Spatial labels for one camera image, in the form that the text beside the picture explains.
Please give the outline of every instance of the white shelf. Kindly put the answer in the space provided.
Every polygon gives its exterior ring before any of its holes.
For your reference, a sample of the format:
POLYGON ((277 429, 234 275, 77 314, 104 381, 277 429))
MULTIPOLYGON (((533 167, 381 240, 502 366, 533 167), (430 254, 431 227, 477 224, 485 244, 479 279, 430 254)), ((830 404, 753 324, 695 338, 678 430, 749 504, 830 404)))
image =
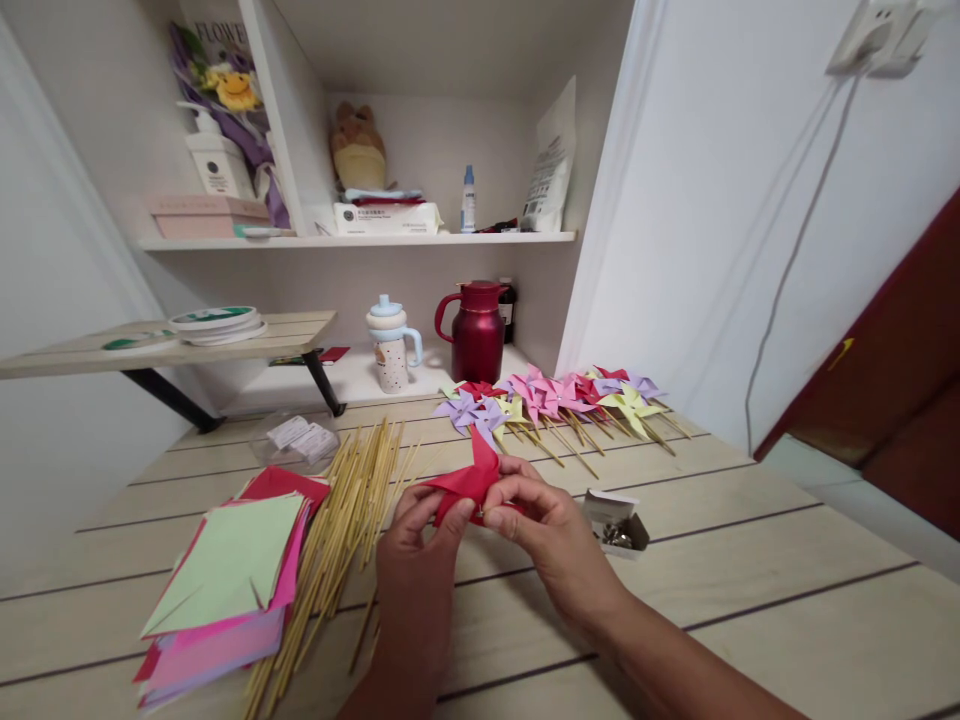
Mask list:
MULTIPOLYGON (((372 342, 351 345, 346 355, 324 370, 337 398, 346 403, 430 395, 438 392, 443 385, 453 384, 450 377, 450 345, 443 341, 424 343, 423 365, 410 368, 410 385, 397 395, 387 395, 380 390, 372 342)), ((527 359, 513 345, 506 345, 500 376, 514 373, 527 373, 527 359)), ((227 416, 245 415, 322 402, 320 391, 305 367, 268 367, 244 387, 222 409, 222 413, 227 416)))
POLYGON ((264 240, 246 238, 203 238, 165 240, 145 238, 139 241, 147 252, 185 250, 273 250, 289 248, 399 247, 402 245, 519 245, 521 243, 573 242, 577 233, 473 233, 461 235, 334 235, 317 237, 275 237, 264 240))

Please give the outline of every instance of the small bottle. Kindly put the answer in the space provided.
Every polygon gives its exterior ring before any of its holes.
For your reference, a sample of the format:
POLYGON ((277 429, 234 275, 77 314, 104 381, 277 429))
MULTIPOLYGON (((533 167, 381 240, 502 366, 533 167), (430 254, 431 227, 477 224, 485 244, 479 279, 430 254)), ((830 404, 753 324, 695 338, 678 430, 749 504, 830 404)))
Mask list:
POLYGON ((460 232, 477 231, 477 193, 473 189, 473 165, 467 165, 463 176, 463 203, 460 205, 460 232))
POLYGON ((223 136, 220 125, 203 105, 177 105, 197 113, 197 132, 187 135, 187 147, 207 194, 256 200, 240 146, 223 136))
POLYGON ((517 291, 513 288, 513 278, 500 278, 500 284, 506 289, 500 293, 500 317, 503 318, 503 342, 513 342, 513 311, 517 304, 517 291))

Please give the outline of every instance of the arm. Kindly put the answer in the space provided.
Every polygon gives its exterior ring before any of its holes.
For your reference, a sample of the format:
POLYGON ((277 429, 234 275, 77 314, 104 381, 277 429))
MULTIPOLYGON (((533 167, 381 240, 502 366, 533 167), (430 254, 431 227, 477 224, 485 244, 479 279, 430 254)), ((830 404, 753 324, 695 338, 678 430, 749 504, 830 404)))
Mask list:
POLYGON ((443 492, 411 487, 377 545, 380 638, 370 670, 337 716, 340 720, 428 718, 450 655, 453 571, 474 504, 461 500, 423 542, 423 528, 443 492))
POLYGON ((527 551, 560 615, 617 662, 652 710, 685 720, 804 717, 631 595, 569 493, 519 458, 502 457, 501 472, 484 523, 527 551))

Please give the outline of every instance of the thermos lid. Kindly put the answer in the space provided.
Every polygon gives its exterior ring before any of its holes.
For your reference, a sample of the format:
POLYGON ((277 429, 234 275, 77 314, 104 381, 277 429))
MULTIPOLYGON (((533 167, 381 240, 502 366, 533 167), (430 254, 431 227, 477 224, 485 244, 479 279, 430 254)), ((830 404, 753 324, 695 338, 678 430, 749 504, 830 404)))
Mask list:
POLYGON ((403 312, 403 305, 390 302, 389 295, 381 295, 380 302, 370 308, 370 314, 374 317, 391 317, 403 312))
POLYGON ((503 286, 489 280, 473 280, 460 290, 463 293, 460 307, 474 311, 489 311, 499 308, 498 302, 503 293, 503 286))

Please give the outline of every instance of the light green paper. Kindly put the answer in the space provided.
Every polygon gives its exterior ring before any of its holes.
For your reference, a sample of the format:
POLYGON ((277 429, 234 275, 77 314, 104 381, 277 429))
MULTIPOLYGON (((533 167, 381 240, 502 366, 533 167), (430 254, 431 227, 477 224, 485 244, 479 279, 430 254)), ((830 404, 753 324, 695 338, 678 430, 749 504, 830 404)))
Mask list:
POLYGON ((645 440, 649 440, 650 435, 647 433, 646 428, 643 427, 643 423, 640 422, 640 418, 662 413, 663 408, 657 407, 656 405, 647 405, 640 393, 637 392, 637 389, 631 385, 627 385, 625 382, 620 383, 620 388, 623 391, 623 395, 607 395, 601 398, 598 404, 606 407, 619 408, 620 412, 622 412, 623 416, 627 419, 627 422, 630 423, 633 431, 645 440))
POLYGON ((146 635, 201 627, 265 608, 303 497, 216 508, 143 628, 146 635))
POLYGON ((519 395, 513 396, 513 402, 507 402, 499 395, 494 398, 497 401, 497 405, 500 406, 500 409, 507 416, 506 422, 503 425, 499 426, 493 431, 493 436, 503 442, 503 431, 506 429, 506 423, 525 423, 530 424, 530 421, 523 416, 523 398, 519 395))
POLYGON ((466 382, 466 380, 461 380, 460 382, 458 382, 458 383, 457 383, 456 385, 454 385, 453 387, 450 387, 449 385, 446 385, 446 386, 440 388, 440 390, 443 392, 444 395, 447 396, 448 399, 450 399, 450 400, 459 400, 459 399, 460 399, 460 393, 457 392, 457 388, 460 387, 461 385, 463 385, 465 382, 466 382))

